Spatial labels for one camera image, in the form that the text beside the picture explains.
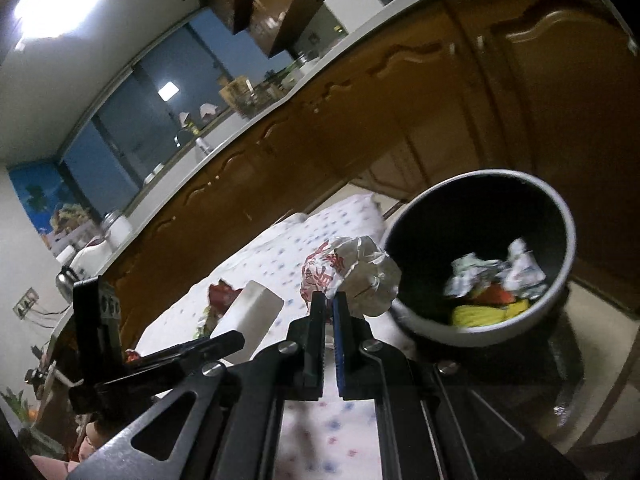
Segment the operator left hand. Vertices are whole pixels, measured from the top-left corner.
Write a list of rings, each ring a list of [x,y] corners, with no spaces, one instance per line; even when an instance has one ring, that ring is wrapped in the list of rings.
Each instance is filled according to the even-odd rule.
[[[84,440],[82,440],[78,460],[57,460],[56,458],[32,455],[30,459],[44,478],[49,480],[65,480],[85,460],[94,454],[111,435],[104,430],[99,422],[89,422],[86,426]]]

